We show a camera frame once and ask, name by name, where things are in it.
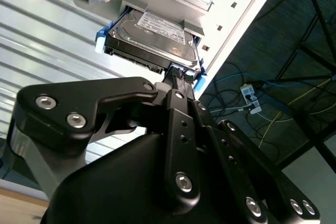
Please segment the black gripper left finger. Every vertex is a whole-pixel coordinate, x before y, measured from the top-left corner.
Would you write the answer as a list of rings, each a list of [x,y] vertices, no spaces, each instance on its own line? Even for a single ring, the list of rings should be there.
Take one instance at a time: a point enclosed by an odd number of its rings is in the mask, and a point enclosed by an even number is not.
[[[101,79],[22,88],[13,110],[13,151],[22,157],[47,197],[82,171],[90,143],[145,127],[145,140],[163,143],[163,174],[156,184],[175,207],[200,198],[193,79],[178,68],[162,82],[142,77]]]

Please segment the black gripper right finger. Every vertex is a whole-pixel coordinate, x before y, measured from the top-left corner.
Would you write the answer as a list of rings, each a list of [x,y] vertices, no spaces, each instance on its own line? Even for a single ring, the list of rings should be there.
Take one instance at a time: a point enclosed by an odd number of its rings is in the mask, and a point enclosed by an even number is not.
[[[319,223],[311,200],[231,121],[215,123],[182,76],[191,120],[183,120],[187,148],[182,191],[197,203],[184,223]]]

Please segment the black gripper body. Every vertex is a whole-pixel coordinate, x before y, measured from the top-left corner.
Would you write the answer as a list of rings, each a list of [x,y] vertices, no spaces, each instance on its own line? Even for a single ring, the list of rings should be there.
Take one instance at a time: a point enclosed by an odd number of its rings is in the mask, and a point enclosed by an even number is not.
[[[166,192],[166,140],[141,136],[67,177],[55,191],[42,223],[251,223],[245,200],[210,157],[195,151],[201,195],[189,212]]]

